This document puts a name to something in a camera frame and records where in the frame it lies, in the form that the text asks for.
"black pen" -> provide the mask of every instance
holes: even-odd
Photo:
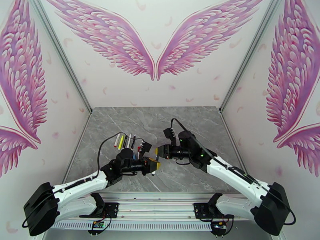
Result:
[[[133,149],[133,147],[134,147],[135,139],[136,139],[136,134],[134,134],[134,136],[133,136],[133,141],[132,141],[131,149]]]
[[[128,139],[128,133],[126,133],[126,137],[124,138],[124,142],[123,142],[122,148],[125,148],[125,147],[126,147],[127,139]]]

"wing mural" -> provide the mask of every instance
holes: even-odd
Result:
[[[319,81],[320,40],[301,0],[285,0],[275,35],[266,108],[277,142],[297,126]]]
[[[17,166],[21,150],[37,149],[37,128],[46,121],[41,47],[27,0],[15,0],[0,34],[0,54],[0,92],[22,131],[0,126],[1,176]]]
[[[251,20],[262,0],[229,0],[191,14],[173,33],[156,64],[157,80],[178,75],[200,62]]]
[[[154,61],[139,34],[125,18],[78,0],[47,0],[62,22],[103,57],[130,74],[154,80]]]
[[[157,61],[124,17],[79,0],[47,0],[56,14],[96,52],[124,71],[146,73],[151,80],[164,73],[178,75],[200,62],[251,20],[262,0],[229,0],[187,17],[173,33]]]
[[[320,173],[320,123],[301,127],[288,135],[277,148],[289,146],[298,156],[298,164],[303,164],[305,169],[314,173],[316,177]]]

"white wall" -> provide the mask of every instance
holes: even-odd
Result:
[[[229,0],[80,0],[126,18],[140,35],[154,62],[179,24],[207,6]],[[262,0],[253,19],[218,50],[175,76],[152,81],[147,74],[133,76],[114,67],[61,22],[57,8],[41,0],[70,63],[93,107],[109,106],[217,106],[230,87],[270,0]]]
[[[305,2],[309,18],[320,26],[318,7],[320,0],[302,0]],[[277,127],[267,120],[266,94],[271,64],[272,40],[275,36],[275,26],[278,17],[284,13],[284,1],[277,10],[270,25],[259,44],[259,50],[254,54],[250,65],[245,71],[238,87],[226,107],[224,116],[238,142],[238,147],[249,172],[252,176],[272,183],[282,184],[287,192],[289,203],[296,214],[297,223],[294,226],[284,226],[286,239],[319,239],[319,177],[310,173],[303,164],[299,166],[294,150],[288,146],[277,148],[279,142],[274,143]],[[319,46],[314,46],[316,40],[311,41],[318,55]],[[318,57],[311,59],[317,62]],[[319,118],[320,87],[316,86],[307,109],[295,129],[320,122]]]
[[[0,32],[8,20],[13,2],[14,0],[1,0],[0,22],[2,25]],[[32,8],[30,15],[31,18],[34,18],[35,26],[39,30],[48,113],[46,122],[37,128],[37,136],[41,143],[34,142],[34,144],[38,149],[29,147],[22,150],[18,157],[17,167],[13,166],[11,170],[8,170],[6,174],[3,173],[0,177],[0,239],[28,239],[28,229],[21,227],[24,220],[23,206],[43,182],[50,181],[53,185],[61,183],[80,132],[88,117],[84,104]],[[3,43],[3,36],[1,36],[0,43]],[[6,80],[1,56],[0,64],[2,68],[2,70],[0,69],[0,79]],[[0,125],[13,128],[19,133],[22,132],[14,122],[4,97],[1,95]]]

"marble surface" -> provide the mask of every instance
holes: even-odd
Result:
[[[137,137],[153,145],[150,153],[155,157],[157,146],[169,144],[163,130],[170,127],[175,117],[210,150],[216,152],[233,166],[240,167],[230,139],[215,107],[145,107],[145,108],[95,108],[87,130],[72,163],[67,182],[76,180],[97,170],[97,152],[100,143],[113,134],[123,131],[135,133]],[[182,131],[174,123],[176,135]],[[106,142],[102,148],[100,165],[114,159],[119,152],[114,148],[115,139]],[[174,160],[160,158],[161,167],[155,176],[127,176],[106,191],[147,192],[222,192],[233,193],[235,189],[192,165],[180,166]]]

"white pen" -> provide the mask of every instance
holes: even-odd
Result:
[[[129,146],[130,146],[130,141],[131,141],[131,133],[129,134],[129,138],[128,138],[128,142],[127,142],[126,148],[129,148]]]
[[[119,141],[119,138],[120,138],[120,134],[118,134],[117,138],[116,138],[116,141],[114,143],[114,147],[116,148],[117,145],[118,145],[118,141]]]

